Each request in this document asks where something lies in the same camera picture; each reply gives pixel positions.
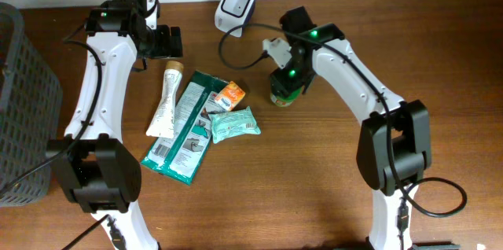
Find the green white wipes package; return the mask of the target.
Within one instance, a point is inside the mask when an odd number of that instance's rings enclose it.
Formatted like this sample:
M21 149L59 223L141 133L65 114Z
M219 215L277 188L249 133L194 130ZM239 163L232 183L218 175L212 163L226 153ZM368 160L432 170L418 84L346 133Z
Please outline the green white wipes package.
M227 84L194 72L176 104L174 138L157 138L141 165L189 186L211 142L210 116L224 112L215 98Z

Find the green lid jar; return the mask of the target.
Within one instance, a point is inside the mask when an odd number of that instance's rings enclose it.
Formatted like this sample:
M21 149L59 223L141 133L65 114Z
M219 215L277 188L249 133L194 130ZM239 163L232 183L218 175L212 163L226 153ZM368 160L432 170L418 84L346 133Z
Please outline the green lid jar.
M270 100L278 107L288 107L301 94L302 90L302 87L291 91L280 90L279 88L272 87Z

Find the white tube gold cap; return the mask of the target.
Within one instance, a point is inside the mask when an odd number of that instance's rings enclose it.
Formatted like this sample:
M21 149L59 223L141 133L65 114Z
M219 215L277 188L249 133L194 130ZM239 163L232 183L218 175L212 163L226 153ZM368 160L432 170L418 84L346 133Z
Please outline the white tube gold cap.
M146 135L156 138L174 137L174 111L176 106L176 93L184 66L178 61L168 61L163 73L163 88L160 103L152 118Z

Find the teal tissue pack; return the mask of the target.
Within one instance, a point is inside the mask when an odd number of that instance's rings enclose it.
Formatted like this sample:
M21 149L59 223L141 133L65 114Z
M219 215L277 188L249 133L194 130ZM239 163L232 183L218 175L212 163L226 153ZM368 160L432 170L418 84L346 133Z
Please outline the teal tissue pack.
M261 134L250 107L238 111L211 114L209 117L214 144L244 134Z

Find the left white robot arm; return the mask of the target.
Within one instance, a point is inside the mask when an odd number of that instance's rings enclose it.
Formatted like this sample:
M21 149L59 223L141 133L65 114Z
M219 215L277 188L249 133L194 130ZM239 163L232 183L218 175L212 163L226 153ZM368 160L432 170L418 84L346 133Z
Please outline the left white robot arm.
M63 139L46 148L66 199L95 218L115 249L160 248L139 207L141 166L121 128L134 63L182 57L180 28L158 24L159 16L159 0L108 0L90 11L79 100Z

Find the small orange box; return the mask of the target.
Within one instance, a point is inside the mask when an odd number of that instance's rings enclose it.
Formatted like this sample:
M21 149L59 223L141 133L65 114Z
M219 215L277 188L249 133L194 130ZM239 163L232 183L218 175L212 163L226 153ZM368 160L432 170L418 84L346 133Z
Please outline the small orange box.
M229 82L216 96L215 102L227 112L232 111L245 97L245 91L234 81Z

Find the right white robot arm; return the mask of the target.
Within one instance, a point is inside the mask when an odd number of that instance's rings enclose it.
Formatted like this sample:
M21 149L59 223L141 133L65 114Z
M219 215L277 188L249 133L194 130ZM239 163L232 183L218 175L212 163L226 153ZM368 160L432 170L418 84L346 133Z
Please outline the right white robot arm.
M284 38L264 40L277 64L271 100L288 106L315 77L338 93L360 125L357 165L373 195L371 249L412 249L413 198L431 165L429 115L419 101L389 90L359 59L335 24L317 26L304 7L279 20Z

